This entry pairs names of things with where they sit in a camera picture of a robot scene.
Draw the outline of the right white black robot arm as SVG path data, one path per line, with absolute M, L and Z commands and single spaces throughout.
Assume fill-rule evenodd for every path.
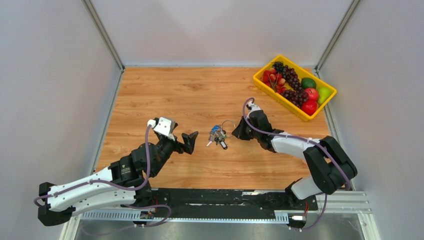
M 306 162 L 310 175 L 285 189 L 286 204 L 292 209 L 301 207 L 310 196 L 333 194 L 358 174 L 334 137 L 306 139 L 273 128 L 263 110 L 251 111 L 247 117 L 242 117 L 231 134 L 239 140 L 255 139 L 267 151 L 288 154 Z

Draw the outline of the metal keyring with keys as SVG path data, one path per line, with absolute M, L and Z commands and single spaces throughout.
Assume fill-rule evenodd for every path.
M 229 119 L 224 120 L 221 124 L 217 124 L 221 126 L 221 131 L 216 132 L 215 134 L 211 134 L 209 131 L 208 143 L 206 144 L 207 147 L 210 146 L 212 143 L 215 143 L 217 146 L 221 146 L 223 150 L 228 149 L 228 145 L 226 144 L 225 140 L 231 138 L 232 136 L 229 136 L 227 134 L 227 131 L 224 129 L 224 125 L 226 123 L 231 123 L 234 129 L 236 128 L 235 122 Z

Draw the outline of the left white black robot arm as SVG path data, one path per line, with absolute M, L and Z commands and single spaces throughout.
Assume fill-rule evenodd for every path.
M 157 134 L 156 144 L 147 142 L 99 172 L 71 183 L 39 185 L 37 218 L 47 227 L 61 225 L 90 210 L 110 206 L 152 207 L 156 203 L 149 178 L 158 175 L 173 153 L 192 154 L 197 131 L 181 135 L 183 142 Z

